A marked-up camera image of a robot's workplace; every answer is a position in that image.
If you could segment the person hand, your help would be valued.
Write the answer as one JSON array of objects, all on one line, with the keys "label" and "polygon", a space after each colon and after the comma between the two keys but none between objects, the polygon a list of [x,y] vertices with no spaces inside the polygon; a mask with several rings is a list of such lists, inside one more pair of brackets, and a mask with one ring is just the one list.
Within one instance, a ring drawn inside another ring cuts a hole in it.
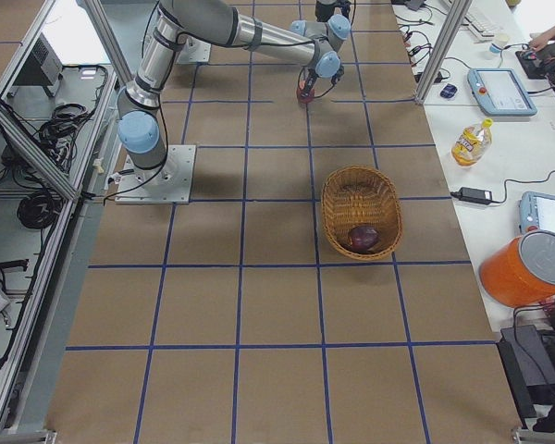
[{"label": "person hand", "polygon": [[548,31],[531,33],[530,37],[531,40],[529,41],[528,45],[534,51],[540,51],[554,39],[554,37]]}]

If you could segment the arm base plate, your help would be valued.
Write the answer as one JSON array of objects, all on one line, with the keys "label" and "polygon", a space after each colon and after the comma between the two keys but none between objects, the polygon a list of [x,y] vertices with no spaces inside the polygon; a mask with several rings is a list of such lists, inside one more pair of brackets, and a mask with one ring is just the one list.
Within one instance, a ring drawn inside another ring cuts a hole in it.
[{"label": "arm base plate", "polygon": [[115,201],[119,204],[187,204],[195,164],[195,145],[170,145],[161,172],[143,171],[125,158],[125,169],[131,169],[119,180]]},{"label": "arm base plate", "polygon": [[189,36],[179,52],[177,65],[207,64],[211,55],[211,44]]}]

